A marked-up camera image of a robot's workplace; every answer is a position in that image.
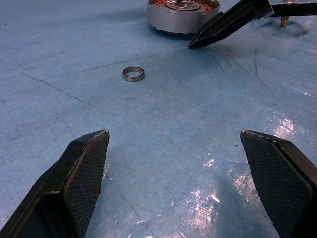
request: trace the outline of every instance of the bearing outer race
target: bearing outer race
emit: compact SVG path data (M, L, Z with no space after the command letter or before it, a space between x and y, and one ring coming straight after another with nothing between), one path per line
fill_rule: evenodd
M131 77L128 75L128 73L130 72L137 72L140 73L140 75L136 77ZM145 71L144 69L136 66L127 67L123 70L122 77L124 80L127 80L129 82L139 82L145 78Z

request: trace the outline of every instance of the table surface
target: table surface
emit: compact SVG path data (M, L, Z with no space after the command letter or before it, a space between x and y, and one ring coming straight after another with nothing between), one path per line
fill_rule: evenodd
M144 0L0 1L0 228L71 140L109 129L87 238L277 238L240 131L317 164L317 18L279 22L190 50Z

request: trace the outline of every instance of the silver motor housing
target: silver motor housing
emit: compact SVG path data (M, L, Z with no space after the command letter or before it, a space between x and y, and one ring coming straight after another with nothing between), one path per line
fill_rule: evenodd
M220 11L217 0L147 0L148 23L175 34L196 34Z

